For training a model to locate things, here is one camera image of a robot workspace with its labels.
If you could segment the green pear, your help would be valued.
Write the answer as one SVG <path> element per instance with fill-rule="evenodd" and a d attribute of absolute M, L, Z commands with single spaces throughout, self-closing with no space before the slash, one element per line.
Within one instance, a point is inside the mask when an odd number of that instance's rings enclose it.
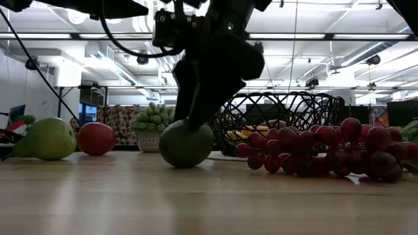
<path fill-rule="evenodd" d="M 14 145 L 15 157 L 58 161 L 76 150 L 76 135 L 72 127 L 58 117 L 36 121 L 26 135 Z"/>

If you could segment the dark green avocado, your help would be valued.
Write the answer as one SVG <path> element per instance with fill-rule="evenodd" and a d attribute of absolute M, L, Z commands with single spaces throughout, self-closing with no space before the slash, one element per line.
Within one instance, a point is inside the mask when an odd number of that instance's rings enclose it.
<path fill-rule="evenodd" d="M 159 152 L 176 168 L 191 168 L 202 163 L 212 152 L 214 134 L 206 124 L 189 128 L 187 119 L 171 123 L 159 138 Z"/>

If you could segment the red background object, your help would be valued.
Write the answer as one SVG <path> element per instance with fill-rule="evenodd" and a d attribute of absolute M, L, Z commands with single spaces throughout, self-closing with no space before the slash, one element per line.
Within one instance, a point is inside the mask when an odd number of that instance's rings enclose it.
<path fill-rule="evenodd" d="M 16 136 L 15 130 L 23 127 L 25 122 L 23 120 L 18 120 L 14 124 L 8 126 L 6 129 L 0 129 L 0 138 L 5 136 Z"/>

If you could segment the round white placemat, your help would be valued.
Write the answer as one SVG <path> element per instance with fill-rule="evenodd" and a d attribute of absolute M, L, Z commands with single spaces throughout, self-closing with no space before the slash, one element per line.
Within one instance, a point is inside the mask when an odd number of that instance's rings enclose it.
<path fill-rule="evenodd" d="M 207 157 L 209 160 L 215 160 L 215 161 L 234 161 L 234 162 L 246 162 L 246 158 L 240 158 L 240 157 L 231 157 L 228 155 L 222 154 L 220 151 L 212 151 L 209 156 Z"/>

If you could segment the black partition panel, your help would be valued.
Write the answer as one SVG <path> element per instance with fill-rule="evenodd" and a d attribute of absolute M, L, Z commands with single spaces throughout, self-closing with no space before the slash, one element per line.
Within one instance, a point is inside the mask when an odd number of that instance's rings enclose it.
<path fill-rule="evenodd" d="M 418 120 L 418 101 L 388 102 L 387 113 L 390 126 L 404 127 Z"/>
<path fill-rule="evenodd" d="M 340 121 L 346 118 L 356 118 L 362 124 L 370 123 L 370 110 L 368 106 L 345 106 L 340 114 Z"/>

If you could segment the red grape bunch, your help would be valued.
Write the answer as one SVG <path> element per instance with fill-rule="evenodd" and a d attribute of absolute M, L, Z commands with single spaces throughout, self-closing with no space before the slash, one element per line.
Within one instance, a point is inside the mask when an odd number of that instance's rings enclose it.
<path fill-rule="evenodd" d="M 365 175 L 374 181 L 396 183 L 404 171 L 418 175 L 418 144 L 403 142 L 403 127 L 362 124 L 349 117 L 341 125 L 269 129 L 266 136 L 251 133 L 235 146 L 234 156 L 246 158 L 250 169 L 271 174 L 283 170 L 300 178 L 334 174 Z"/>

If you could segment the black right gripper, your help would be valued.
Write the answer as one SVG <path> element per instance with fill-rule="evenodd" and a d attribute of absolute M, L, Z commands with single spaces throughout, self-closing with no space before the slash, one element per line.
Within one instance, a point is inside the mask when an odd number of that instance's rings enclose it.
<path fill-rule="evenodd" d="M 249 18 L 249 14 L 207 14 L 182 22 L 185 55 L 172 72 L 178 88 L 174 121 L 188 117 L 189 128 L 197 130 L 245 87 L 242 80 L 261 76 L 263 53 L 246 42 Z M 197 82 L 215 79 L 237 80 L 197 87 Z"/>

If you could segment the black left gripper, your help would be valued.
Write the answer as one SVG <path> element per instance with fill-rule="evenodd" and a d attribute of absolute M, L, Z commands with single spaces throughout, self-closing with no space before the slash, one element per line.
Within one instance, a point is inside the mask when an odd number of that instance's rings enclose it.
<path fill-rule="evenodd" d="M 91 19 L 98 15 L 105 19 L 124 19 L 146 16 L 147 7 L 134 0 L 36 0 L 55 7 L 61 7 L 88 14 Z"/>

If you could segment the red apple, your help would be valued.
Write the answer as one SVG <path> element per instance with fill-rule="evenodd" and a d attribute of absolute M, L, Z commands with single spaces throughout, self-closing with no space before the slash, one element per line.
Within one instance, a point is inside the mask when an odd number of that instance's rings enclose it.
<path fill-rule="evenodd" d="M 76 141 L 80 151 L 91 156 L 101 156 L 113 149 L 116 135 L 108 125 L 91 122 L 81 127 L 76 134 Z"/>

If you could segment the green plant in white pot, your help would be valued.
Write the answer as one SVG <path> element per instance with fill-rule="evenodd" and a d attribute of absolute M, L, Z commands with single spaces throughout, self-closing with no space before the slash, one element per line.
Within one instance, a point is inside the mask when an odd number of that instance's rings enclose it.
<path fill-rule="evenodd" d="M 130 121 L 129 126 L 137 136 L 139 150 L 144 153 L 158 152 L 159 138 L 173 120 L 173 107 L 150 102 L 147 107 L 139 108 L 137 116 Z"/>

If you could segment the black metal stand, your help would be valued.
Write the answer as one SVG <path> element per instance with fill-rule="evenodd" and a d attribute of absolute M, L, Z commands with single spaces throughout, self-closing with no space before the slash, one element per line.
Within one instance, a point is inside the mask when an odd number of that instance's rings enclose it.
<path fill-rule="evenodd" d="M 56 89 L 59 89 L 59 101 L 58 101 L 58 111 L 57 116 L 61 117 L 61 107 L 63 105 L 63 98 L 72 90 L 77 89 L 80 90 L 80 101 L 79 103 L 82 105 L 82 111 L 79 113 L 80 118 L 77 120 L 80 122 L 79 126 L 83 126 L 83 124 L 92 122 L 93 120 L 87 118 L 87 106 L 96 107 L 99 110 L 99 107 L 102 106 L 104 108 L 104 123 L 106 123 L 107 117 L 107 107 L 108 107 L 108 95 L 109 95 L 109 87 L 108 86 L 98 86 L 98 85 L 80 85 L 80 86 L 72 86 L 72 87 L 60 87 L 56 86 Z"/>

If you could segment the green grape bunch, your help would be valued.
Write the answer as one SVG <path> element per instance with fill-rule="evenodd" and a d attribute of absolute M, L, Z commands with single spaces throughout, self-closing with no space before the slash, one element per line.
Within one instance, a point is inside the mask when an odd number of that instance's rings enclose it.
<path fill-rule="evenodd" d="M 418 120 L 412 121 L 400 130 L 403 142 L 418 144 Z"/>

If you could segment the colourful patterned poster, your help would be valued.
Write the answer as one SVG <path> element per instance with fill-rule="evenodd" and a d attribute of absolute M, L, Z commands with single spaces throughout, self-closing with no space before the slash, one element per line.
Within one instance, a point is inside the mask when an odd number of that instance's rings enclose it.
<path fill-rule="evenodd" d="M 389 127 L 387 106 L 371 106 L 371 110 L 373 126 Z"/>

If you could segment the black computer monitor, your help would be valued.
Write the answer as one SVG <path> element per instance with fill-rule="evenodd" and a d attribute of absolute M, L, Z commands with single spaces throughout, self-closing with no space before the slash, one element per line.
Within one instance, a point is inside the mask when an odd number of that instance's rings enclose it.
<path fill-rule="evenodd" d="M 24 112 L 25 112 L 25 105 L 24 104 L 12 107 L 9 110 L 9 113 L 8 113 L 7 126 L 9 127 L 9 126 L 15 124 L 19 120 L 20 116 L 24 115 Z"/>

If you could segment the orange fruit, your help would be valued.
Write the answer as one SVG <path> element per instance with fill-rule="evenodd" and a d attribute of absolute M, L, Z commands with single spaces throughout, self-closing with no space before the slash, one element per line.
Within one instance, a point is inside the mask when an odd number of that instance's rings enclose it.
<path fill-rule="evenodd" d="M 266 135 L 268 132 L 269 128 L 267 126 L 262 126 L 262 125 L 258 125 L 258 126 L 246 126 L 244 127 L 240 132 L 243 135 L 249 136 L 251 133 L 261 133 L 262 135 Z"/>

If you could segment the brown patterned panel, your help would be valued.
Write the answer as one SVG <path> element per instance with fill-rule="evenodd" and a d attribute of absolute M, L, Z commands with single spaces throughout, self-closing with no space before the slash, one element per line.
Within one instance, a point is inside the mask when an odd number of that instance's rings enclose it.
<path fill-rule="evenodd" d="M 136 118 L 139 106 L 100 106 L 97 110 L 97 122 L 112 128 L 116 135 L 116 144 L 136 146 L 137 134 L 130 130 L 130 122 Z"/>

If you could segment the small green background plant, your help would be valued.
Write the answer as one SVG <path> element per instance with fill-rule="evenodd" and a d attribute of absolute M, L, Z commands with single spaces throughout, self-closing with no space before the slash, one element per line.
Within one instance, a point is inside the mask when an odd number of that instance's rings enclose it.
<path fill-rule="evenodd" d="M 36 117 L 34 115 L 21 115 L 21 116 L 18 116 L 18 120 L 21 120 L 27 126 L 30 126 L 36 122 Z"/>

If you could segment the blue lit screen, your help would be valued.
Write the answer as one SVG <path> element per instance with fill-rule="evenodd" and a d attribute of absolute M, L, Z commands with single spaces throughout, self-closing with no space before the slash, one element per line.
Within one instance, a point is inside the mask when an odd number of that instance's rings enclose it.
<path fill-rule="evenodd" d="M 97 107 L 79 103 L 79 120 L 81 124 L 97 121 Z"/>

